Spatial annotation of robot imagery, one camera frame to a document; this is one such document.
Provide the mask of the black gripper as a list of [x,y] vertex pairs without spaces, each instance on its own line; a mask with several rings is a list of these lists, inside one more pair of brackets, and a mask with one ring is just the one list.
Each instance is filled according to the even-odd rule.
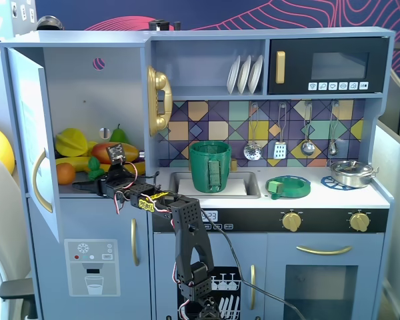
[[93,172],[93,180],[76,182],[72,184],[72,187],[77,190],[99,194],[103,197],[114,197],[117,191],[122,191],[130,183],[134,182],[135,175],[124,168],[123,165],[111,165],[108,173],[104,170],[95,170]]

